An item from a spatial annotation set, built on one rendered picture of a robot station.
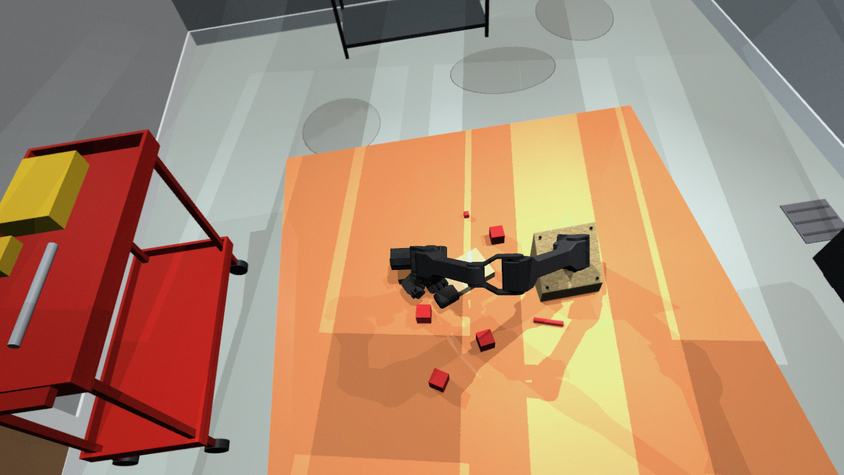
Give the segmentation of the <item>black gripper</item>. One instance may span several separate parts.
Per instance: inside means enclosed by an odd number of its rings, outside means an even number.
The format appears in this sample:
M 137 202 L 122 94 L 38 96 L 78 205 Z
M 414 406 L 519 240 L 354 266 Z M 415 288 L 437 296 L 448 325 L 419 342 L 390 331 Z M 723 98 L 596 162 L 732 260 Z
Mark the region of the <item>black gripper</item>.
M 427 288 L 430 294 L 435 294 L 434 300 L 440 309 L 445 309 L 455 301 L 458 301 L 460 294 L 453 285 L 448 285 L 446 278 L 438 276 L 430 280 L 431 287 Z

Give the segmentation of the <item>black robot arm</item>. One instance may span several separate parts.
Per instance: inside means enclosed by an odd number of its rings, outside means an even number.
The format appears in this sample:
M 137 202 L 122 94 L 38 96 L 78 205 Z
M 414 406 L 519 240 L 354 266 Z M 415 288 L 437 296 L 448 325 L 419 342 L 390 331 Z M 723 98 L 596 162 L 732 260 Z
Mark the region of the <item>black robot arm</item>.
M 502 289 L 485 281 L 485 267 L 502 259 Z M 426 245 L 393 247 L 392 270 L 412 270 L 402 286 L 413 300 L 420 300 L 430 280 L 441 276 L 463 282 L 468 288 L 485 288 L 498 296 L 524 295 L 534 288 L 537 278 L 560 269 L 572 272 L 589 267 L 589 234 L 559 234 L 553 251 L 535 257 L 519 253 L 500 253 L 483 262 L 457 261 L 447 258 L 447 247 Z

